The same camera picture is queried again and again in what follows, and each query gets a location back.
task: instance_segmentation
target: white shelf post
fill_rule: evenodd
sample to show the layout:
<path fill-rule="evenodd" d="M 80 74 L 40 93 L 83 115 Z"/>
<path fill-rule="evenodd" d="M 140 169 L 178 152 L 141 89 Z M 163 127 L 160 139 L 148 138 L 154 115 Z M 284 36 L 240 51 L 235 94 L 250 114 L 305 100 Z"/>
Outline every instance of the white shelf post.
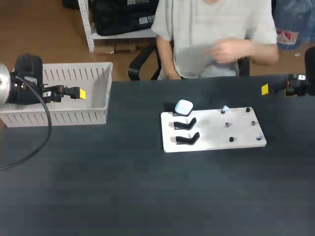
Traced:
<path fill-rule="evenodd" d="M 90 52 L 94 52 L 94 40 L 92 39 L 92 27 L 89 19 L 89 3 L 88 0 L 78 0 L 80 6 L 80 12 L 82 16 L 83 26 Z"/>

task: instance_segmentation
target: black bag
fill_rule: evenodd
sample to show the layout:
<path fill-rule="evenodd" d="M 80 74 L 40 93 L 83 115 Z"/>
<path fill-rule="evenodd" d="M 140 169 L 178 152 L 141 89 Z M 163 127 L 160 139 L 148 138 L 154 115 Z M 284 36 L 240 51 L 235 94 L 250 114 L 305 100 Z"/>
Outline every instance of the black bag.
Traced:
<path fill-rule="evenodd" d="M 151 28 L 154 15 L 150 12 L 119 14 L 116 16 L 102 16 L 95 18 L 97 34 L 110 36 Z"/>
<path fill-rule="evenodd" d="M 93 0 L 92 12 L 97 15 L 130 14 L 151 12 L 155 14 L 158 0 Z"/>

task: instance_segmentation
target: chair armrest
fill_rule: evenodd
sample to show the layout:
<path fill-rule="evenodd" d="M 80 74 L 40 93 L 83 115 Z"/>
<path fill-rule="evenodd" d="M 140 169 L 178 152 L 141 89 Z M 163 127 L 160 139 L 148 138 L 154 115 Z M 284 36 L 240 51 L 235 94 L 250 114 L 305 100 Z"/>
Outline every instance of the chair armrest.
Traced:
<path fill-rule="evenodd" d="M 249 76 L 250 75 L 250 59 L 243 58 L 238 60 L 239 76 Z"/>
<path fill-rule="evenodd" d="M 156 50 L 156 45 L 151 45 L 146 48 L 144 48 L 139 55 L 131 62 L 129 69 L 128 69 L 128 76 L 132 81 L 139 81 L 140 80 L 140 69 L 143 66 L 143 64 L 146 62 L 148 57 L 151 55 L 151 53 Z M 159 73 L 161 71 L 161 64 L 157 55 L 157 62 L 158 62 L 158 69 L 154 73 L 151 80 L 157 80 Z"/>

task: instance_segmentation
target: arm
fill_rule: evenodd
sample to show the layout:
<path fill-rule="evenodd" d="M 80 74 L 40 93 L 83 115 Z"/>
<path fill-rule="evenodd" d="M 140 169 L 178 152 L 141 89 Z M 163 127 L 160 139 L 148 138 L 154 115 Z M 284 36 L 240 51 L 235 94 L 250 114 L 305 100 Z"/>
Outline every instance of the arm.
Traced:
<path fill-rule="evenodd" d="M 259 44 L 250 42 L 249 57 L 257 65 L 273 65 L 279 60 L 279 52 L 276 44 Z"/>
<path fill-rule="evenodd" d="M 157 35 L 157 49 L 159 57 L 161 58 L 165 76 L 168 79 L 180 79 L 181 77 L 177 74 L 175 70 L 173 47 L 171 45 L 171 42 Z"/>
<path fill-rule="evenodd" d="M 157 49 L 168 79 L 180 79 L 173 59 L 173 0 L 159 0 L 152 30 L 157 34 Z"/>
<path fill-rule="evenodd" d="M 272 65 L 278 62 L 277 33 L 270 0 L 260 0 L 257 4 L 248 34 L 252 42 L 249 57 L 255 64 Z"/>
<path fill-rule="evenodd" d="M 270 0 L 257 1 L 250 18 L 250 39 L 225 39 L 212 48 L 218 63 L 232 63 L 249 57 L 255 64 L 272 65 L 279 60 L 277 33 L 271 14 Z"/>

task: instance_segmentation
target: black cable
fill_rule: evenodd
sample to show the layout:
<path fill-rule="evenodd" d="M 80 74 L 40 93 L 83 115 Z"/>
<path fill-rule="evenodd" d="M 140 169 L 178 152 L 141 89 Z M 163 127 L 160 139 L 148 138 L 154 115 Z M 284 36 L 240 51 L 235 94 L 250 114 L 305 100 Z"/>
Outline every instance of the black cable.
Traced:
<path fill-rule="evenodd" d="M 47 133 L 47 138 L 46 140 L 38 147 L 36 148 L 32 153 L 30 153 L 29 155 L 27 155 L 26 157 L 22 158 L 21 160 L 19 161 L 16 161 L 16 162 L 13 162 L 9 165 L 6 165 L 6 166 L 2 166 L 0 167 L 0 171 L 4 171 L 4 170 L 7 170 L 7 169 L 10 169 L 14 166 L 17 166 L 17 165 L 20 165 L 22 164 L 23 162 L 29 160 L 30 158 L 32 158 L 34 155 L 36 155 L 45 145 L 46 143 L 48 142 L 49 140 L 49 137 L 50 137 L 50 134 L 51 134 L 51 129 L 52 129 L 52 124 L 51 124 L 51 117 L 50 117 L 50 112 L 45 104 L 45 102 L 43 101 L 43 99 L 39 96 L 39 94 L 28 84 L 28 82 L 26 82 L 24 79 L 16 76 L 16 78 L 20 81 L 22 81 L 33 93 L 34 95 L 38 98 L 38 100 L 40 101 L 40 103 L 43 105 L 44 109 L 45 109 L 45 112 L 46 112 L 46 115 L 47 115 L 47 119 L 48 119 L 48 133 Z"/>

